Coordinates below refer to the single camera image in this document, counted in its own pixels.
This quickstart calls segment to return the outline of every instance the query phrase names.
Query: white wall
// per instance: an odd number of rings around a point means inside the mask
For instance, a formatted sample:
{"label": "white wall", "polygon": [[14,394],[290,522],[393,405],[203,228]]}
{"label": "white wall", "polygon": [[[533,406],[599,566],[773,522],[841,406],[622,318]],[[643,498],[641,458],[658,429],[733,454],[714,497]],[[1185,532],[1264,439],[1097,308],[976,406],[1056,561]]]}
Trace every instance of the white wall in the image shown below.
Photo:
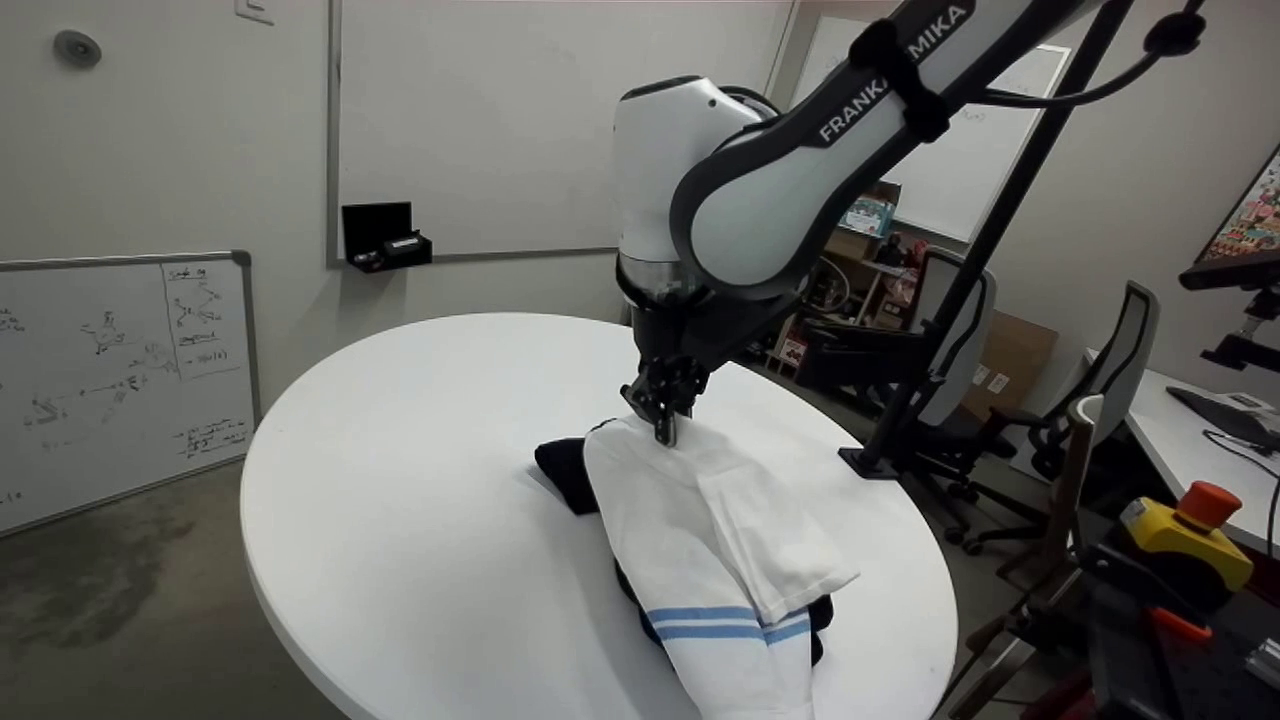
{"label": "white wall", "polygon": [[[437,265],[369,279],[328,269],[325,0],[0,4],[0,259],[247,246],[265,394],[333,348],[448,313],[618,316],[613,257]],[[97,72],[47,38],[84,28]]]}
{"label": "white wall", "polygon": [[[1133,65],[1166,8],[1179,0],[1134,4],[1101,76]],[[1176,285],[1280,140],[1280,4],[1220,0],[1202,4],[1202,15],[1194,57],[1166,59],[1133,92],[1075,117],[993,259],[1001,303],[1059,331],[1040,399],[1056,394],[1081,348],[1105,343],[1122,279],[1148,285],[1165,308],[1152,366],[1280,399],[1277,373],[1201,358],[1244,318],[1246,294]]]}

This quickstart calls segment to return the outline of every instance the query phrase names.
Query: writing on whiteboard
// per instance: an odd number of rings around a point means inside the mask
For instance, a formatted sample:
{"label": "writing on whiteboard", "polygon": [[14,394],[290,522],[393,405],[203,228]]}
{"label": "writing on whiteboard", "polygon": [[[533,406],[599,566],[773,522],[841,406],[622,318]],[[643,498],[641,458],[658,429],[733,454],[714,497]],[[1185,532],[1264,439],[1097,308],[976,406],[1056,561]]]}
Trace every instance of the writing on whiteboard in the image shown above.
{"label": "writing on whiteboard", "polygon": [[164,265],[169,331],[181,374],[231,366],[222,287],[207,265]]}
{"label": "writing on whiteboard", "polygon": [[227,454],[227,451],[245,446],[247,434],[252,434],[247,418],[213,418],[213,425],[173,433],[173,439],[181,445],[181,451],[188,458]]}
{"label": "writing on whiteboard", "polygon": [[133,373],[176,373],[173,348],[145,343],[124,366]]}
{"label": "writing on whiteboard", "polygon": [[146,384],[146,373],[126,373],[72,389],[64,384],[58,393],[32,393],[19,429],[32,433],[40,446],[84,445],[97,425],[111,425],[120,406],[138,405]]}
{"label": "writing on whiteboard", "polygon": [[91,325],[81,325],[81,331],[91,343],[91,354],[106,354],[111,348],[124,348],[124,326],[114,326],[114,313],[104,308]]}

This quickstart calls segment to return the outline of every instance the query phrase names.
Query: white round table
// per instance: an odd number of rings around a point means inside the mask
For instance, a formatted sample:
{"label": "white round table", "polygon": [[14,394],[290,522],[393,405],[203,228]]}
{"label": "white round table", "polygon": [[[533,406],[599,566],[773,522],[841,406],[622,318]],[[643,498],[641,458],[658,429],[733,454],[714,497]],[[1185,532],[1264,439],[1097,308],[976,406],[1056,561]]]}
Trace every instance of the white round table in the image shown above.
{"label": "white round table", "polygon": [[[269,620],[346,714],[692,720],[641,635],[599,515],[572,515],[533,446],[628,411],[628,326],[457,316],[361,339],[300,374],[245,458],[245,549]],[[834,591],[817,714],[928,714],[955,656],[946,564],[841,425],[723,366],[696,418],[825,497],[861,578]]]}

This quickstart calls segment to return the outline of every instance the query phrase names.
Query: white cloth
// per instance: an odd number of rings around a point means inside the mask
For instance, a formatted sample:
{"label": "white cloth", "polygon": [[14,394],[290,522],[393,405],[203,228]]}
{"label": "white cloth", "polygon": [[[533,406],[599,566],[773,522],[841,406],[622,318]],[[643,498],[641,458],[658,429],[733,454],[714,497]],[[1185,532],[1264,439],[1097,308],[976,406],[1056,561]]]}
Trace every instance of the white cloth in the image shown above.
{"label": "white cloth", "polygon": [[786,487],[705,425],[634,414],[582,439],[613,555],[705,720],[808,720],[808,604],[857,566]]}

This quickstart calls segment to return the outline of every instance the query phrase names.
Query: office chair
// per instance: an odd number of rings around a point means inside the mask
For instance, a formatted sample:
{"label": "office chair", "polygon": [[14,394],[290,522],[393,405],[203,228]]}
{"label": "office chair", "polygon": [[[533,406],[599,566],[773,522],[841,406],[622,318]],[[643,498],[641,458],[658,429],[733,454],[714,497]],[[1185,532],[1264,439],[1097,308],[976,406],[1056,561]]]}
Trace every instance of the office chair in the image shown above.
{"label": "office chair", "polygon": [[955,472],[955,485],[946,487],[946,497],[995,498],[1001,507],[1024,515],[1027,522],[993,527],[993,532],[976,532],[976,536],[946,532],[946,541],[955,541],[963,552],[978,552],[986,541],[1037,541],[1045,532],[1045,522],[1046,522],[1045,507],[1033,507],[1006,491],[995,491],[995,487],[972,480],[976,454],[986,446],[1001,446],[1001,433],[1018,425],[1018,429],[1027,429],[1027,439],[1033,439],[1033,468],[1045,480],[1056,480],[1064,472],[1064,445],[1072,434],[1072,418],[1069,418],[1072,405],[1081,394],[1105,394],[1101,414],[1092,425],[1092,445],[1109,439],[1119,429],[1119,418],[1134,394],[1134,384],[1148,366],[1157,325],[1158,325],[1157,294],[1141,285],[1127,285],[1113,339],[1097,353],[1097,358],[1085,366],[1085,374],[1072,384],[1072,393],[1053,405],[1053,411],[1045,411],[1045,414],[993,411],[993,418],[959,446],[963,472]]}

